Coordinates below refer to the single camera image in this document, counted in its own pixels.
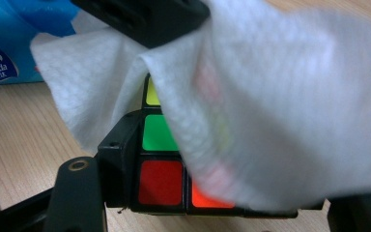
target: table surface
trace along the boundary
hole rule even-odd
[[[371,0],[270,0],[283,11],[323,6],[371,19]],[[59,117],[44,83],[0,86],[0,206],[5,209],[53,186],[58,167],[82,151]],[[322,211],[295,219],[153,217],[107,210],[109,231],[329,231]]]

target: yellow sticker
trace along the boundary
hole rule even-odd
[[[159,100],[158,100],[158,97],[157,97],[155,85],[153,84],[153,81],[152,81],[151,78],[149,78],[149,84],[147,86],[146,104],[148,104],[148,105],[159,105]]]

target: black plastic mount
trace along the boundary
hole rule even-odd
[[[71,159],[59,167],[43,231],[107,231],[98,162],[94,158]]]
[[[100,168],[101,191],[109,208],[129,205],[142,120],[141,110],[126,114],[98,147],[96,159]]]
[[[148,48],[197,29],[210,15],[199,0],[71,0]]]
[[[331,232],[371,232],[371,194],[330,200],[328,222]]]

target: white tissue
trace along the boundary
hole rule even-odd
[[[201,28],[151,50],[108,27],[35,38],[39,69],[82,147],[95,152],[138,105],[150,72],[206,193],[278,211],[371,192],[371,23],[284,14],[261,0],[205,2],[212,15]]]

